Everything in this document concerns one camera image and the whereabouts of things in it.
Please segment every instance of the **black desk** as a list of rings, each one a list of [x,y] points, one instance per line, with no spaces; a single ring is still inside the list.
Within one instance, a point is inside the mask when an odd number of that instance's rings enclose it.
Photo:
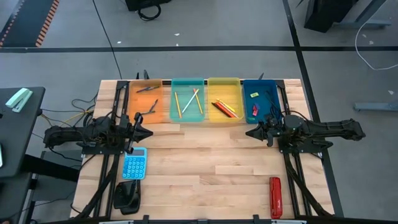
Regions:
[[[48,175],[77,182],[78,170],[45,161],[25,154],[37,116],[41,114],[45,88],[28,87],[32,96],[20,113],[15,113],[5,104],[20,88],[0,89],[0,143],[3,166],[0,167],[0,219],[8,219],[20,212],[25,202],[32,173]],[[20,215],[11,217],[18,223]]]

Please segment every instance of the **table leg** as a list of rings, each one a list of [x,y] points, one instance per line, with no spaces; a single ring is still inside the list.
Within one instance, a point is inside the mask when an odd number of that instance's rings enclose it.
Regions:
[[[77,182],[79,171],[67,166],[49,162],[38,157],[25,155],[21,170],[34,174],[47,175],[63,180]]]

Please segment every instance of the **calculator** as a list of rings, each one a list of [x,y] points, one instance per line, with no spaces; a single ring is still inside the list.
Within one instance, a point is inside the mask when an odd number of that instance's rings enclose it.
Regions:
[[[124,153],[122,178],[124,180],[142,180],[147,167],[147,149],[134,147],[132,154]]]

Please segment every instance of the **yellow pencil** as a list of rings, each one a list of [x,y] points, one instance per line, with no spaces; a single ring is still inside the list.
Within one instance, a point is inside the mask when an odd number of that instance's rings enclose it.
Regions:
[[[199,106],[200,114],[203,114],[203,111],[201,110],[201,106],[200,106],[199,97],[198,97],[198,95],[197,95],[197,94],[196,94],[196,96],[197,96],[197,102],[198,102],[198,106]]]
[[[224,103],[222,100],[217,99],[217,101],[219,101],[220,103],[224,104],[224,106],[226,106],[228,109],[230,109],[232,112],[236,112],[232,107],[230,107],[228,104]]]
[[[180,104],[178,103],[177,92],[174,92],[174,95],[175,95],[175,101],[177,102],[178,115],[180,115],[180,118],[182,118],[182,116],[181,116],[181,110],[180,110]]]

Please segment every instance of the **white cable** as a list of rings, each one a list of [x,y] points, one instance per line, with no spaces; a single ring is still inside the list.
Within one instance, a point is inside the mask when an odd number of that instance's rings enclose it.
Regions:
[[[381,7],[383,7],[383,5],[380,6],[380,8],[373,14],[373,16],[381,9]],[[364,57],[359,53],[359,51],[358,51],[358,45],[357,45],[358,35],[359,35],[359,33],[361,32],[361,29],[369,22],[369,20],[372,19],[373,16],[371,16],[371,17],[359,28],[358,32],[356,33],[356,36],[355,36],[355,50],[356,50],[356,53],[357,53],[358,56],[366,63],[366,65],[369,66],[369,68],[371,68],[371,69],[373,69],[373,70],[375,70],[375,71],[378,71],[378,70],[388,70],[388,69],[392,69],[392,68],[398,67],[398,64],[397,64],[397,65],[393,65],[393,66],[390,66],[390,67],[387,67],[387,68],[374,68],[372,65],[369,64],[369,62],[367,62],[367,61],[365,60],[365,58],[364,58]]]

